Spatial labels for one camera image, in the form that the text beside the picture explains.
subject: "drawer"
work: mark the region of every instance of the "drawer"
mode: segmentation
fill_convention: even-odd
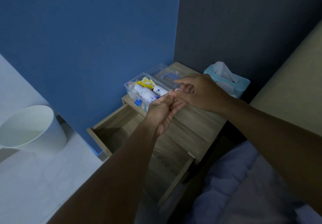
[[[104,120],[87,129],[107,156],[111,156],[126,141],[145,112],[124,104]],[[177,144],[169,134],[161,135],[154,147],[145,178],[144,191],[159,206],[167,200],[172,190],[194,161],[187,150]]]

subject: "tissue box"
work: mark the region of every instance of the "tissue box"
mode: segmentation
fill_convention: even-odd
[[[238,77],[238,83],[231,82],[220,75],[217,75],[214,72],[213,64],[209,66],[205,71],[204,74],[208,74],[211,78],[221,87],[223,88],[230,96],[235,98],[240,98],[248,85],[251,83],[250,80],[236,75]]]

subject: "forearm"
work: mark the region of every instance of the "forearm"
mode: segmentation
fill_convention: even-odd
[[[322,213],[322,137],[233,99],[223,112],[288,185]]]
[[[132,223],[157,139],[155,130],[143,120],[49,223]]]

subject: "white trash bin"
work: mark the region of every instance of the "white trash bin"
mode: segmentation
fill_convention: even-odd
[[[14,113],[0,126],[0,148],[53,155],[67,143],[67,137],[45,105],[35,105]]]

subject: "white spray can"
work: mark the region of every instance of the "white spray can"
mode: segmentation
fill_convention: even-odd
[[[153,92],[156,93],[159,96],[163,96],[163,95],[167,94],[169,91],[167,89],[164,89],[161,86],[155,86],[153,88]]]
[[[147,87],[142,87],[140,84],[135,85],[134,89],[139,93],[139,96],[145,99],[149,104],[159,98],[159,96],[150,89]]]

